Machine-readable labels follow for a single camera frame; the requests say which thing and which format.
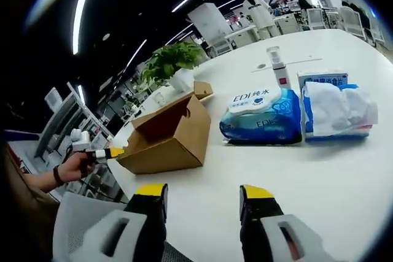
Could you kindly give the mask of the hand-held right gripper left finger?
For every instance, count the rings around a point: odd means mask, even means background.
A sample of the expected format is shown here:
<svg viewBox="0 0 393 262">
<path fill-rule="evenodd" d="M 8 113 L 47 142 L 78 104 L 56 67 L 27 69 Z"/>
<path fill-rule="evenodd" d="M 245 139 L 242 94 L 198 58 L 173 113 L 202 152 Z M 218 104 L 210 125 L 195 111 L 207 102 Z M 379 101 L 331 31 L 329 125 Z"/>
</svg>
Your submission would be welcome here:
<svg viewBox="0 0 393 262">
<path fill-rule="evenodd" d="M 98 224 L 99 253 L 111 261 L 161 261 L 166 243 L 168 185 L 141 186 L 121 211 Z"/>
</svg>

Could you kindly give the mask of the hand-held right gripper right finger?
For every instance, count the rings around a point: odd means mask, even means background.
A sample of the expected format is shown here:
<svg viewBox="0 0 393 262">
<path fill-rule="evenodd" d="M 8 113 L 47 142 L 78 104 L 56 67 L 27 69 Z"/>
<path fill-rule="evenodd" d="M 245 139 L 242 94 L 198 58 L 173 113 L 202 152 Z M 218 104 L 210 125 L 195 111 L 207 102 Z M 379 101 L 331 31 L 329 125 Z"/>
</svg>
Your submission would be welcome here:
<svg viewBox="0 0 393 262">
<path fill-rule="evenodd" d="M 240 241 L 245 261 L 325 261 L 322 239 L 309 226 L 285 214 L 272 193 L 241 185 Z"/>
</svg>

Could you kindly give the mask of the person's left hand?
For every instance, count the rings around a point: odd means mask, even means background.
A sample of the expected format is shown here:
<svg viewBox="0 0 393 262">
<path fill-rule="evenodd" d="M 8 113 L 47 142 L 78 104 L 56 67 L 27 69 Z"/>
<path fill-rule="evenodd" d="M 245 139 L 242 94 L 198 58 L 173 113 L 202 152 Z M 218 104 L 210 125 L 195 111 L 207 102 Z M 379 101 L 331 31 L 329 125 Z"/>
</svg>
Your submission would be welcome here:
<svg viewBox="0 0 393 262">
<path fill-rule="evenodd" d="M 91 155 L 85 152 L 75 152 L 59 165 L 57 174 L 63 183 L 68 183 L 86 178 L 94 168 L 95 160 Z"/>
</svg>

